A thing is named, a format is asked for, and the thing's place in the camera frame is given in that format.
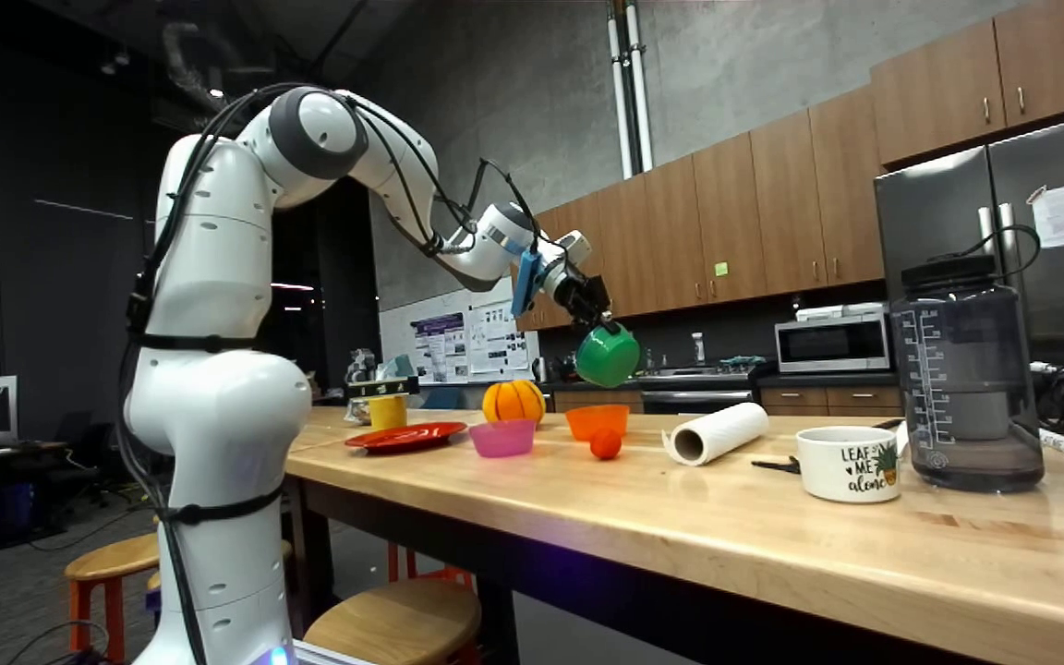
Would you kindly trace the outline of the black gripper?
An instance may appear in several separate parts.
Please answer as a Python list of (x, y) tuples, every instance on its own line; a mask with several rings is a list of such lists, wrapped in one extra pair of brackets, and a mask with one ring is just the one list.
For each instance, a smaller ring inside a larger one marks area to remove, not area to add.
[(611, 292), (596, 274), (583, 274), (590, 241), (581, 228), (538, 241), (534, 283), (575, 322), (602, 326), (611, 316)]

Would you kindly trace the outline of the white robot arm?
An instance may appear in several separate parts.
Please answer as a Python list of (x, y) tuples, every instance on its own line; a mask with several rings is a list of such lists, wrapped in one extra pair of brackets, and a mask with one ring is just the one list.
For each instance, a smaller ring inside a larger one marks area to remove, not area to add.
[(581, 326), (611, 316), (604, 283), (581, 269), (588, 241), (546, 236), (519, 201), (492, 201), (434, 231), (434, 155), (374, 99), (277, 86), (225, 103), (168, 147), (156, 248), (130, 294), (120, 423), (168, 461), (168, 478), (152, 491), (162, 609), (136, 665), (296, 659), (279, 491), (311, 381), (256, 336), (268, 308), (273, 219), (343, 178), (460, 283), (517, 274), (529, 294), (550, 294)]

